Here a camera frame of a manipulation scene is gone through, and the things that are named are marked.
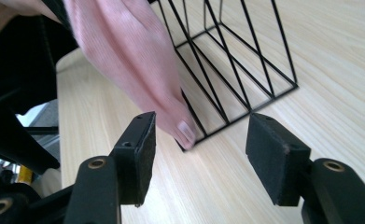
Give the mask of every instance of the basket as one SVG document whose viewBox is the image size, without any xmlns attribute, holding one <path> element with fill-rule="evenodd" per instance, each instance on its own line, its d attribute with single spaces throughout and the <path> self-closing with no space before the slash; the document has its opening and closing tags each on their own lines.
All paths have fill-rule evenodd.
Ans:
<svg viewBox="0 0 365 224">
<path fill-rule="evenodd" d="M 155 1 L 179 58 L 196 144 L 298 88 L 275 1 Z"/>
</svg>

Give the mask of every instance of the wood grain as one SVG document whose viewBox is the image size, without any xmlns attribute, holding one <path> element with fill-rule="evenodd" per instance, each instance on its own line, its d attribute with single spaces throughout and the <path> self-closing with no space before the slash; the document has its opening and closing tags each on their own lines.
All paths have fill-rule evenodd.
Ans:
<svg viewBox="0 0 365 224">
<path fill-rule="evenodd" d="M 199 17 L 201 9 L 192 4 L 195 1 L 188 2 L 191 15 Z M 224 20 L 236 21 L 236 28 L 240 21 L 233 12 L 239 10 L 238 2 L 227 1 L 224 7 Z M 272 25 L 266 25 L 266 18 L 274 16 L 269 13 L 270 1 L 247 4 L 264 43 L 263 51 L 276 60 L 280 47 L 275 39 L 279 37 Z M 342 161 L 365 182 L 365 1 L 285 0 L 277 5 L 300 88 L 260 113 L 277 119 L 311 147 L 312 160 Z M 190 25 L 192 32 L 201 29 L 194 20 Z M 222 60 L 219 55 L 213 57 Z M 75 182 L 80 163 L 107 155 L 141 111 L 98 74 L 79 50 L 62 59 L 58 71 L 66 187 Z M 191 84 L 184 81 L 184 85 L 189 89 Z M 213 113 L 211 106 L 201 109 Z M 188 153 L 182 153 L 172 137 L 158 130 L 145 204 L 122 206 L 123 222 L 302 223 L 300 207 L 272 205 L 249 164 L 245 154 L 248 122 L 243 119 Z"/>
</svg>

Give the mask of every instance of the light wood surface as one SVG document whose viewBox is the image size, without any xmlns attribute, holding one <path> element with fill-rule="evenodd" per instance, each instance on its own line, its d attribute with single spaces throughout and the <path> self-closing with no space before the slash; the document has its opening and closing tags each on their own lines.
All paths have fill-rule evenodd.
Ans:
<svg viewBox="0 0 365 224">
<path fill-rule="evenodd" d="M 247 2 L 258 18 L 273 16 L 264 9 L 267 1 Z M 311 147 L 312 160 L 342 161 L 365 182 L 365 1 L 286 0 L 277 5 L 300 88 L 260 113 L 277 119 Z M 224 9 L 232 15 L 234 7 L 238 5 L 229 3 Z M 200 9 L 189 10 L 194 14 Z M 276 36 L 262 21 L 256 20 L 260 38 Z M 266 46 L 265 50 L 278 48 Z M 63 58 L 58 71 L 63 186 L 67 187 L 75 182 L 80 163 L 107 155 L 141 111 L 79 50 Z M 123 222 L 302 223 L 300 207 L 272 205 L 248 162 L 248 122 L 243 119 L 188 153 L 158 130 L 146 201 L 139 208 L 122 206 Z"/>
</svg>

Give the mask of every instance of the yellow object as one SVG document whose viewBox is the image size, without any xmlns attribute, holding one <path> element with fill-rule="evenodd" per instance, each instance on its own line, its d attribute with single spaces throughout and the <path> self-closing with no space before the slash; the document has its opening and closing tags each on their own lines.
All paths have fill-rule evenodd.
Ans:
<svg viewBox="0 0 365 224">
<path fill-rule="evenodd" d="M 24 183 L 27 185 L 31 185 L 32 181 L 33 181 L 33 172 L 27 167 L 22 165 L 20 167 L 20 172 L 17 177 L 17 183 Z"/>
</svg>

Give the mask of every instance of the fingernail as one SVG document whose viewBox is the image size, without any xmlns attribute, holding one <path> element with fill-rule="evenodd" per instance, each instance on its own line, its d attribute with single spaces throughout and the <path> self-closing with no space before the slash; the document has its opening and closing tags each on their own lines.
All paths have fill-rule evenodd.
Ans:
<svg viewBox="0 0 365 224">
<path fill-rule="evenodd" d="M 196 141 L 196 135 L 191 130 L 191 128 L 189 127 L 189 125 L 184 120 L 182 120 L 178 124 L 178 129 L 179 129 L 179 131 L 181 131 L 183 133 L 183 135 L 185 135 L 185 137 L 190 142 L 190 147 L 192 147 L 192 145 Z"/>
</svg>

